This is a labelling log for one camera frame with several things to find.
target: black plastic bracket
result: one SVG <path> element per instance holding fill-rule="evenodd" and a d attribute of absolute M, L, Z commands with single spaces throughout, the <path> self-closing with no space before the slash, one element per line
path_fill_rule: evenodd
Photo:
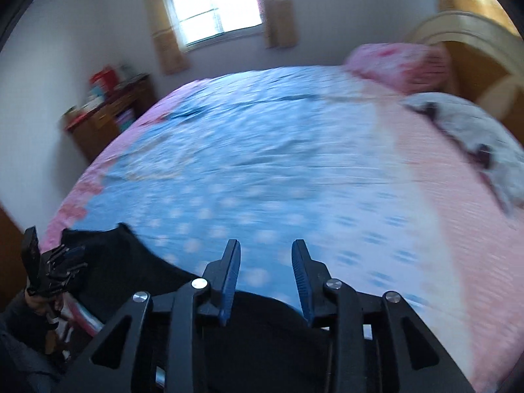
<path fill-rule="evenodd" d="M 229 320 L 240 270 L 240 242 L 230 239 L 221 260 L 209 263 L 202 277 L 210 283 L 211 295 L 199 308 L 198 314 L 208 323 L 224 327 Z"/>
<path fill-rule="evenodd" d="M 151 310 L 151 297 L 138 293 L 130 298 L 88 344 L 67 371 L 55 393 L 94 391 L 138 392 L 154 380 L 154 372 L 143 353 L 141 335 Z"/>
<path fill-rule="evenodd" d="M 196 323 L 196 308 L 199 299 L 209 295 L 209 288 L 204 279 L 196 279 L 177 291 L 169 327 L 164 389 L 166 393 L 201 393 L 207 389 L 205 358 L 201 329 Z"/>
<path fill-rule="evenodd" d="M 312 327 L 329 328 L 329 393 L 474 392 L 399 293 L 357 293 L 313 261 L 303 240 L 291 252 L 304 316 Z M 371 325 L 372 340 L 365 340 L 364 324 Z"/>

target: wooden headboard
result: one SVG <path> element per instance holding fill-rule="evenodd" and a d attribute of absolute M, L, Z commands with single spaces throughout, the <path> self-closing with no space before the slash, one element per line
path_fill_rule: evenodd
<path fill-rule="evenodd" d="M 448 11 L 422 23 L 407 39 L 446 46 L 452 59 L 449 92 L 475 102 L 524 143 L 524 41 L 490 19 Z"/>

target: window frame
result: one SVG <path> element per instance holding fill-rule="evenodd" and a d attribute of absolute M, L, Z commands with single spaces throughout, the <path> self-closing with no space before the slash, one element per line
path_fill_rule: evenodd
<path fill-rule="evenodd" d="M 200 48 L 202 46 L 207 46 L 208 44 L 213 44 L 213 43 L 217 43 L 217 42 L 220 42 L 220 41 L 232 40 L 232 39 L 242 38 L 242 37 L 250 36 L 250 35 L 258 35 L 258 34 L 262 34 L 262 32 L 263 32 L 263 23 L 264 23 L 264 21 L 262 20 L 262 13 L 260 12 L 260 3 L 258 2 L 259 3 L 260 19 L 261 19 L 261 23 L 259 25 L 254 25 L 252 27 L 235 29 L 235 30 L 232 30 L 232 31 L 224 31 L 223 28 L 222 28 L 222 23 L 220 21 L 219 16 L 214 16 L 216 25 L 218 27 L 217 29 L 221 30 L 221 32 L 219 32 L 218 34 L 206 37 L 206 38 L 202 38 L 202 39 L 197 40 L 197 41 L 192 41 L 190 43 L 185 43 L 185 35 L 182 32 L 182 30 L 180 29 L 180 21 L 178 20 L 178 17 L 177 17 L 177 10 L 175 8 L 175 2 L 173 0 L 165 0 L 165 1 L 166 1 L 167 5 L 169 7 L 169 14 L 171 16 L 171 23 L 176 27 L 179 35 L 184 38 L 184 46 L 185 46 L 185 48 L 187 50 Z M 211 11 L 216 12 L 217 8 L 212 8 L 211 10 L 208 10 L 206 12 L 196 14 L 194 16 L 189 17 L 188 19 L 194 18 L 194 17 L 199 16 L 199 15 L 204 14 L 204 13 L 209 13 Z"/>

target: pink bedsheet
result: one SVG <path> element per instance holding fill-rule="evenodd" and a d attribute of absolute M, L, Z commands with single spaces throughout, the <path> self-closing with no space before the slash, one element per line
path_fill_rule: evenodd
<path fill-rule="evenodd" d="M 148 128 L 162 122 L 185 97 L 203 86 L 208 80 L 193 81 L 173 91 L 169 96 L 151 107 L 123 134 L 118 136 L 82 174 L 73 190 L 62 202 L 58 212 L 49 224 L 44 241 L 40 244 L 42 251 L 59 246 L 62 231 L 71 227 L 75 221 L 86 215 L 85 205 L 102 191 L 102 179 L 118 157 L 131 146 Z"/>
<path fill-rule="evenodd" d="M 367 93 L 384 95 L 379 119 L 396 132 L 397 151 L 439 212 L 465 289 L 474 356 L 470 381 L 485 391 L 524 350 L 524 300 L 517 295 L 524 291 L 524 211 L 506 217 L 467 156 L 426 117 L 400 106 L 399 96 L 373 82 Z"/>

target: metal screw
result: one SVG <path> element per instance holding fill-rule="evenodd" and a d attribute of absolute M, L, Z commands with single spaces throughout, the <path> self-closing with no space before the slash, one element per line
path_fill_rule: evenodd
<path fill-rule="evenodd" d="M 342 281 L 338 279 L 330 279 L 326 282 L 326 285 L 332 290 L 340 290 L 340 288 L 342 288 Z"/>
<path fill-rule="evenodd" d="M 198 278 L 191 282 L 191 286 L 197 290 L 201 290 L 208 286 L 208 282 L 204 278 Z"/>
<path fill-rule="evenodd" d="M 144 291 L 137 292 L 133 295 L 133 301 L 143 303 L 147 300 L 147 293 Z"/>
<path fill-rule="evenodd" d="M 400 296 L 400 294 L 397 293 L 396 291 L 386 292 L 386 300 L 389 301 L 390 303 L 398 303 L 400 302 L 401 298 L 402 297 Z"/>

